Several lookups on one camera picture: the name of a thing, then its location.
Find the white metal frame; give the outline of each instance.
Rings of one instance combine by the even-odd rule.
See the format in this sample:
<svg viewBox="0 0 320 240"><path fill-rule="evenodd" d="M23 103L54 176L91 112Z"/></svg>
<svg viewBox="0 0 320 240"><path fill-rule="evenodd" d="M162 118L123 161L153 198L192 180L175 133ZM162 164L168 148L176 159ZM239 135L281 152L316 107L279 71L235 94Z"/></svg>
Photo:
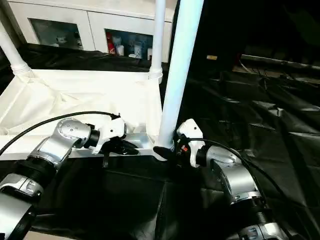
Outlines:
<svg viewBox="0 0 320 240"><path fill-rule="evenodd" d="M177 125L183 92L187 80L192 52L196 40L204 0L181 0L175 31L171 65L166 87L161 126L156 146L173 149L173 135ZM166 0L156 0L153 58L149 81L160 81L162 77L162 39L165 24ZM32 71L22 60L10 37L0 23L0 46L11 63L16 76Z"/></svg>

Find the bottle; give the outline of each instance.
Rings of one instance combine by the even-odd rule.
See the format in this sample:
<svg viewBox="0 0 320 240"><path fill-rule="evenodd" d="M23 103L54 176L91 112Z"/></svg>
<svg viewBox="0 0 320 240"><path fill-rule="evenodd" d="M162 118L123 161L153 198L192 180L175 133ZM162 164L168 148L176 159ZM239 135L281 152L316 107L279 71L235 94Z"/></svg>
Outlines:
<svg viewBox="0 0 320 240"><path fill-rule="evenodd" d="M105 33L105 35L106 35L106 42L107 42L107 45L108 45L109 54L116 55L116 48L115 48L114 43L112 42L111 33L107 31Z"/></svg>

